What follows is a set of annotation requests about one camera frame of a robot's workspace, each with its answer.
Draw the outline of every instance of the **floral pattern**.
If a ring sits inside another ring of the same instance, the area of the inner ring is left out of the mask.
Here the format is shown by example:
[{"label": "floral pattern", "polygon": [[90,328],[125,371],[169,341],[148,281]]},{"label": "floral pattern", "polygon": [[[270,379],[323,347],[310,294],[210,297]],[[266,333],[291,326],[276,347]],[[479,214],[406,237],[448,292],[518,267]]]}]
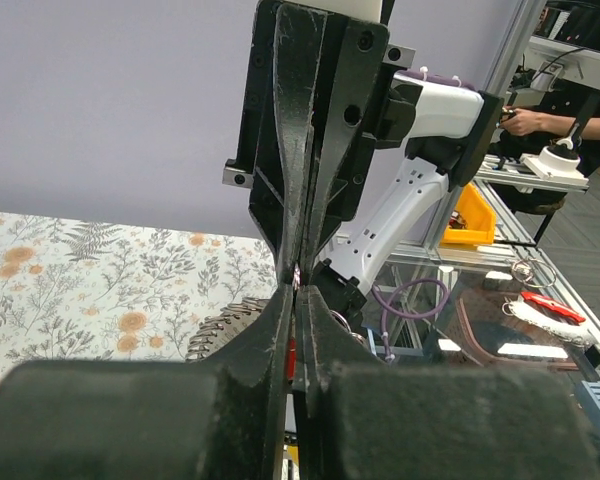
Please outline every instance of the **floral pattern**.
[{"label": "floral pattern", "polygon": [[0,380],[34,359],[183,361],[201,319],[274,286],[260,240],[0,213]]}]

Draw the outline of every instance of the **yellow bin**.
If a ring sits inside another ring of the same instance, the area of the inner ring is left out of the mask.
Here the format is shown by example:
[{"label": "yellow bin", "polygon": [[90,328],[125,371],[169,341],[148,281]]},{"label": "yellow bin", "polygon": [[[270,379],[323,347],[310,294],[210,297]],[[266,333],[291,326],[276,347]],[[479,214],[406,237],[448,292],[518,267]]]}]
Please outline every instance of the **yellow bin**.
[{"label": "yellow bin", "polygon": [[496,213],[478,189],[467,185],[455,208],[467,223],[465,230],[447,227],[442,244],[491,245],[496,233]]}]

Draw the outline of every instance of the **gray wall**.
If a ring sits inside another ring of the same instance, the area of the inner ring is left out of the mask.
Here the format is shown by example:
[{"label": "gray wall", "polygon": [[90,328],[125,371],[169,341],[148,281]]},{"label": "gray wall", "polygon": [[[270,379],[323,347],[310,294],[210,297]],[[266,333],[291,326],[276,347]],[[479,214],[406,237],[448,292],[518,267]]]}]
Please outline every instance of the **gray wall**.
[{"label": "gray wall", "polygon": [[[480,85],[518,2],[396,3],[392,42],[415,66]],[[0,2],[0,210],[257,235],[248,192],[221,185],[255,4]],[[399,160],[374,159],[362,212]]]}]

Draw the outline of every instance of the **person's hand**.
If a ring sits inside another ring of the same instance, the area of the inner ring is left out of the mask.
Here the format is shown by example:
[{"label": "person's hand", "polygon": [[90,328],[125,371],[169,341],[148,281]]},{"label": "person's hand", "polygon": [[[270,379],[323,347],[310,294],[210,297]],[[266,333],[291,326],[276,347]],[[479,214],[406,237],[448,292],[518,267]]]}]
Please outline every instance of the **person's hand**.
[{"label": "person's hand", "polygon": [[540,130],[540,114],[531,110],[516,108],[514,117],[500,124],[511,135],[522,137]]}]

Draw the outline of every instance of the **gray floor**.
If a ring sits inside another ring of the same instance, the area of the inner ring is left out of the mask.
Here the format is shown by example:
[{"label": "gray floor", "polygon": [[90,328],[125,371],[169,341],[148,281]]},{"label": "gray floor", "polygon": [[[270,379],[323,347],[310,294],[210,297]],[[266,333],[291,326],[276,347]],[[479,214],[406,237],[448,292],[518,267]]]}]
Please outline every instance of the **gray floor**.
[{"label": "gray floor", "polygon": [[[532,234],[543,218],[518,214]],[[591,178],[588,193],[569,194],[540,247],[600,318],[600,176]]]}]

